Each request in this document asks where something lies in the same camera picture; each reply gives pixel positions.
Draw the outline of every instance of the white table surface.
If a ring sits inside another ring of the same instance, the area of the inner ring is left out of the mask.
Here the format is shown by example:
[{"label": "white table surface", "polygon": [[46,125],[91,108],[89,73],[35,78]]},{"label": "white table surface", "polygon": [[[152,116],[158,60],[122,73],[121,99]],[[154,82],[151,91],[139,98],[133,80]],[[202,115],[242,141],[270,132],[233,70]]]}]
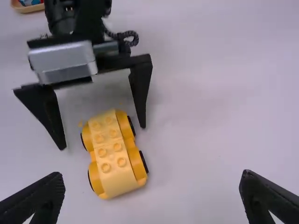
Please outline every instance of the white table surface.
[{"label": "white table surface", "polygon": [[[12,91],[36,81],[26,40],[47,21],[2,3],[0,199],[59,171],[59,224],[240,224],[244,169],[299,195],[298,10],[297,0],[113,0],[109,27],[138,31],[133,54],[152,57],[147,128],[128,71],[107,74],[57,91],[68,143],[60,152]],[[89,186],[78,122],[111,107],[131,115],[150,176],[145,188],[103,201]]]}]

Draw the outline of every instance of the toy car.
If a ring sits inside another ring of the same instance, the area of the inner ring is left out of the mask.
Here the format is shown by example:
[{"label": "toy car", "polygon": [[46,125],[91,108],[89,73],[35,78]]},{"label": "toy car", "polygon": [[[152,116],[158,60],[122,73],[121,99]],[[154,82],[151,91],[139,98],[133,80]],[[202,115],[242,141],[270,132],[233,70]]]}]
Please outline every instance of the toy car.
[{"label": "toy car", "polygon": [[145,185],[148,169],[124,111],[113,109],[89,119],[81,139],[92,159],[89,183],[100,198],[113,198]]}]

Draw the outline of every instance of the black plastic bracket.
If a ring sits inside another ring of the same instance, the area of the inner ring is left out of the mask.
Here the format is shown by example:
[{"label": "black plastic bracket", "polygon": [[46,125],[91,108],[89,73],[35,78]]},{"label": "black plastic bracket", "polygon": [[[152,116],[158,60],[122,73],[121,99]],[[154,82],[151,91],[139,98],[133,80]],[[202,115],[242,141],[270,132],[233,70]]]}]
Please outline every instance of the black plastic bracket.
[{"label": "black plastic bracket", "polygon": [[251,170],[244,170],[239,191],[250,224],[299,223],[299,197]]},{"label": "black plastic bracket", "polygon": [[[153,69],[149,54],[133,56],[118,55],[111,57],[97,57],[97,66],[100,73],[108,71],[130,69],[130,87],[134,99],[137,117],[141,128],[146,127],[146,101],[150,87]],[[29,84],[14,89],[15,96],[27,107],[29,111],[42,123],[60,150],[66,148],[64,128],[59,111],[58,101],[54,90],[69,84],[92,81],[90,77],[85,80],[73,80],[55,85]]]},{"label": "black plastic bracket", "polygon": [[52,86],[29,84],[14,89],[15,96],[47,129],[60,150],[66,148],[58,101]]},{"label": "black plastic bracket", "polygon": [[54,172],[0,202],[0,223],[55,224],[64,200],[61,173]]}]

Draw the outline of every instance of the yellow lego duplo brick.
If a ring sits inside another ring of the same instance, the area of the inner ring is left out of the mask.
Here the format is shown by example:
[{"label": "yellow lego duplo brick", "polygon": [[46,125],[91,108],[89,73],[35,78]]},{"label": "yellow lego duplo brick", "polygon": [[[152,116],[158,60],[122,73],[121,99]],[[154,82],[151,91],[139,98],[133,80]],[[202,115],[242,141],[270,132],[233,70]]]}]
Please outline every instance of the yellow lego duplo brick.
[{"label": "yellow lego duplo brick", "polygon": [[146,183],[146,164],[125,112],[109,110],[89,119],[82,130],[82,141],[92,159],[90,184],[99,197],[113,198]]}]

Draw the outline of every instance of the black cable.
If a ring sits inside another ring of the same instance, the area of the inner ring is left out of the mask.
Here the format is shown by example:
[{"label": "black cable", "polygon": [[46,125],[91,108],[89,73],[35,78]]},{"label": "black cable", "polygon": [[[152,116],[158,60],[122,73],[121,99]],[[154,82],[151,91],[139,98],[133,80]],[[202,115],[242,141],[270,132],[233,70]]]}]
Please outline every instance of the black cable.
[{"label": "black cable", "polygon": [[[124,41],[124,43],[129,47],[134,47],[139,43],[139,35],[135,31],[128,30],[128,31],[122,32],[122,33],[113,33],[106,28],[104,23],[102,23],[102,24],[103,24],[103,28],[104,28],[104,33],[107,36],[109,36],[110,38],[112,38],[116,41]],[[133,37],[133,40],[126,41],[125,38],[128,38],[128,37]]]}]

